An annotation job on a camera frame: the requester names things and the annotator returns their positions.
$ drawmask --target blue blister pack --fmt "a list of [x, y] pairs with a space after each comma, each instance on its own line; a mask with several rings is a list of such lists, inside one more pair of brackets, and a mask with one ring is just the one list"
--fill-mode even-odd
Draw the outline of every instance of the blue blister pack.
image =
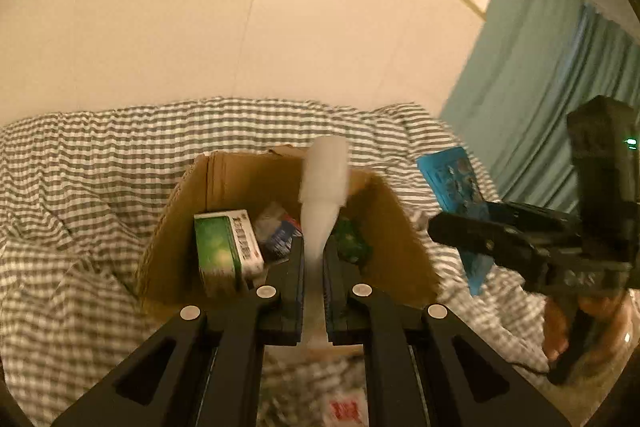
[[[489, 208], [478, 188], [476, 174], [462, 147], [421, 156], [417, 164], [444, 211], [473, 219], [490, 219]], [[478, 295], [494, 260], [488, 255], [470, 251], [460, 251], [460, 259], [469, 291], [471, 295]]]

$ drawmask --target checkered cloth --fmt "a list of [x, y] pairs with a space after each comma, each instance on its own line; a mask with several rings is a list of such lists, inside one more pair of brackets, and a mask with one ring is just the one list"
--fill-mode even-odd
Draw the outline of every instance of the checkered cloth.
[[[472, 298], [457, 251], [427, 234], [428, 217], [439, 209], [416, 158], [460, 143], [423, 108], [364, 112], [214, 98], [50, 114], [0, 129], [0, 353], [9, 390], [37, 426], [50, 425], [157, 327], [133, 292], [138, 260], [196, 155], [304, 147], [322, 134], [346, 136], [351, 164], [378, 172], [398, 195], [441, 277], [439, 300], [506, 359], [546, 369], [543, 299], [526, 295], [517, 274], [498, 268]], [[472, 164], [484, 197], [496, 200], [487, 173], [476, 159]], [[327, 391], [336, 380], [361, 386], [358, 364], [350, 359], [302, 370], [312, 392], [292, 396], [292, 386], [274, 391], [280, 369], [268, 360], [260, 422], [318, 425], [316, 390]], [[322, 377], [327, 374], [351, 376]]]

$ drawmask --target gingham fabric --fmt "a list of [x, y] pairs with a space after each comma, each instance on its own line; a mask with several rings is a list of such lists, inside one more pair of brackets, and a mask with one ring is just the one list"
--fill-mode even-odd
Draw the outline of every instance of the gingham fabric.
[[[415, 161], [459, 141], [423, 108], [365, 112], [215, 98], [50, 114], [0, 130], [0, 353], [9, 390], [37, 426], [50, 425], [157, 327], [133, 295], [136, 268], [170, 191], [196, 155], [304, 147], [322, 134], [346, 136], [351, 164], [378, 172], [398, 195], [441, 277], [439, 300], [506, 359], [546, 369], [542, 298], [526, 295], [517, 274], [498, 268], [472, 298], [457, 251], [428, 237], [438, 204]], [[472, 164], [484, 197], [496, 200], [486, 172], [475, 158]], [[358, 364], [349, 364], [358, 375]], [[327, 363], [312, 373], [340, 367]], [[320, 425], [317, 394], [289, 399], [286, 386], [275, 393], [277, 374], [268, 363], [261, 423]], [[307, 383], [317, 381], [315, 389], [335, 380], [305, 375]]]

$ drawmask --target green curtain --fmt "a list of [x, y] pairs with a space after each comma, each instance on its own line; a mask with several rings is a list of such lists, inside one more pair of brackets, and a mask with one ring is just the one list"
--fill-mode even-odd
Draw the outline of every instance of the green curtain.
[[573, 210], [566, 114], [597, 94], [640, 103], [640, 48], [585, 2], [491, 0], [440, 115], [505, 200]]

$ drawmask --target cardboard box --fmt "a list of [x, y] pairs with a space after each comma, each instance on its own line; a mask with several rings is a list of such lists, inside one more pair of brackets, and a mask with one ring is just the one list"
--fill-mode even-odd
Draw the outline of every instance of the cardboard box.
[[[303, 150], [277, 147], [265, 154], [215, 152], [201, 155], [178, 182], [138, 268], [143, 308], [165, 320], [183, 306], [203, 309], [228, 303], [204, 293], [198, 272], [193, 216], [244, 208], [255, 220], [271, 201], [300, 219], [298, 190]], [[398, 303], [423, 307], [435, 298], [436, 276], [411, 222], [384, 180], [351, 169], [349, 198], [342, 213], [360, 227], [372, 247], [363, 279]]]

